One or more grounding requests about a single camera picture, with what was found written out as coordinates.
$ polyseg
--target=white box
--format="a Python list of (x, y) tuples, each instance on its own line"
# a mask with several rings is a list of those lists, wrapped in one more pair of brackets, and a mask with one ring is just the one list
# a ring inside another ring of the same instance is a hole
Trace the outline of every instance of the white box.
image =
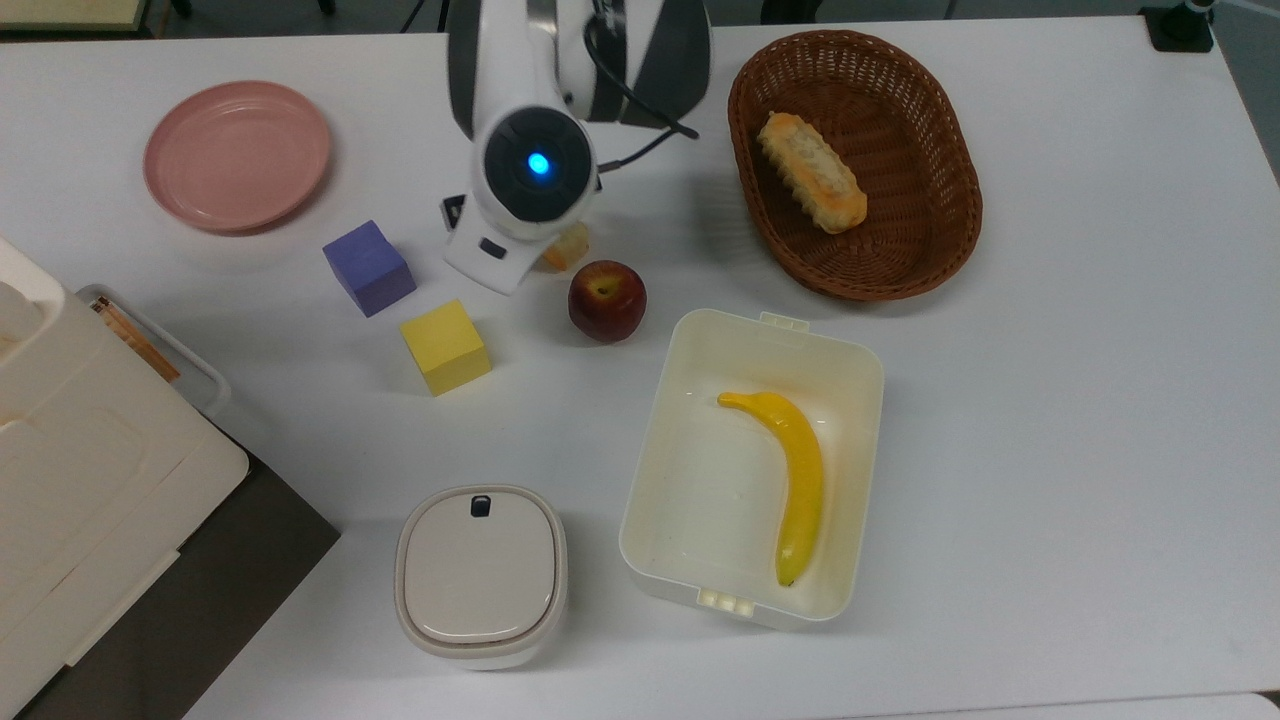
[[(635, 582), (675, 602), (799, 629), (849, 605), (870, 497), (884, 372), (808, 323), (695, 310), (676, 325), (618, 544)], [(777, 439), (722, 392), (777, 392), (823, 455), (823, 519), (809, 569), (774, 575), (787, 468)]]
[(564, 525), (527, 488), (451, 488), (404, 523), (396, 615), (431, 655), (468, 670), (524, 665), (554, 634), (567, 598)]
[(248, 457), (0, 238), (0, 716), (178, 557)]

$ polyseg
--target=yellow banana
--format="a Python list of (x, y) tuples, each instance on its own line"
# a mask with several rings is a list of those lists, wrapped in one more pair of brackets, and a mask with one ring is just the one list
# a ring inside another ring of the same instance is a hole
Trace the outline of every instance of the yellow banana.
[(722, 392), (724, 407), (742, 410), (760, 421), (787, 456), (787, 509), (778, 528), (774, 557), (778, 584), (790, 585), (809, 566), (822, 523), (822, 451), (813, 427), (790, 400), (776, 392)]

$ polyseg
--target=black cable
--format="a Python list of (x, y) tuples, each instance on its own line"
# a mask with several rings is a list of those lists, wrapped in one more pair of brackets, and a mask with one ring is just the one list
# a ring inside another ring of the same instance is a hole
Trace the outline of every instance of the black cable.
[[(417, 5), (413, 5), (413, 12), (408, 14), (408, 19), (404, 20), (404, 27), (401, 28), (402, 33), (408, 32), (408, 26), (413, 24), (413, 18), (417, 17), (417, 12), (422, 9), (422, 3), (425, 3), (425, 1), (426, 0), (417, 0)], [(442, 18), (444, 17), (443, 12), (440, 13), (440, 17)]]
[(680, 135), (690, 140), (698, 140), (699, 137), (698, 131), (680, 124), (678, 122), (676, 122), (675, 118), (672, 118), (667, 113), (663, 113), (662, 110), (653, 108), (644, 100), (640, 100), (640, 97), (637, 97), (636, 94), (632, 92), (630, 87), (627, 87), (627, 83), (622, 82), (622, 79), (620, 79), (618, 76), (614, 74), (613, 70), (604, 64), (604, 60), (600, 59), (600, 51), (595, 46), (595, 36), (594, 36), (595, 26), (599, 22), (600, 22), (600, 15), (595, 15), (586, 22), (586, 26), (582, 27), (582, 42), (586, 45), (586, 54), (591, 56), (591, 61), (595, 63), (596, 70), (599, 70), (605, 79), (612, 82), (622, 92), (622, 95), (625, 95), (627, 100), (630, 100), (634, 105), (636, 105), (645, 113), (649, 113), (650, 115), (660, 120), (671, 129), (678, 132)]
[(616, 170), (616, 169), (618, 169), (618, 168), (621, 168), (623, 165), (630, 165), (631, 163), (635, 163), (640, 158), (644, 158), (645, 155), (648, 155), (650, 150), (653, 150), (654, 147), (658, 147), (668, 137), (671, 137), (673, 135), (676, 135), (676, 129), (675, 128), (667, 129), (662, 135), (659, 135), (658, 138), (654, 140), (653, 142), (650, 142), (649, 145), (645, 145), (640, 150), (636, 150), (635, 152), (627, 155), (626, 158), (623, 158), (621, 160), (609, 160), (608, 163), (604, 163), (603, 165), (600, 165), (599, 168), (596, 168), (596, 172), (600, 173), (600, 174), (604, 174), (604, 173), (608, 173), (611, 170)]

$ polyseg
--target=white plastic bin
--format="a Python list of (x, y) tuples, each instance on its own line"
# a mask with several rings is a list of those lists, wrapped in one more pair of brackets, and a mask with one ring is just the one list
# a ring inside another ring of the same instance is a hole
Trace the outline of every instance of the white plastic bin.
[[(645, 592), (790, 630), (849, 605), (870, 496), (884, 372), (860, 346), (808, 323), (695, 310), (676, 325), (620, 533)], [(722, 392), (772, 391), (804, 411), (826, 475), (809, 569), (777, 583), (786, 457)]]
[(74, 665), (248, 457), (0, 238), (0, 717)]

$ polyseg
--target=bread roll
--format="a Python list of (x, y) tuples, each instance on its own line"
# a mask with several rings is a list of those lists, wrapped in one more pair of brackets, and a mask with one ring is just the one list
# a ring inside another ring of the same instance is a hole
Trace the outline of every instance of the bread roll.
[(790, 113), (769, 113), (758, 140), (815, 225), (836, 234), (867, 219), (867, 193), (813, 126)]

